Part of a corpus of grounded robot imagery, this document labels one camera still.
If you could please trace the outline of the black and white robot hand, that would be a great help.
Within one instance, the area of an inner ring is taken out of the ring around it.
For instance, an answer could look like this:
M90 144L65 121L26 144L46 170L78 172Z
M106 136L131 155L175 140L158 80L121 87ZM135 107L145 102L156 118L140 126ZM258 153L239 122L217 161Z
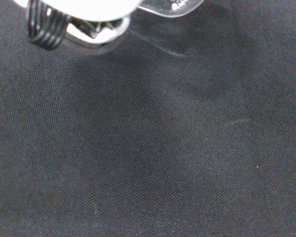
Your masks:
M101 55L118 47L139 0L14 0L26 13L28 41Z

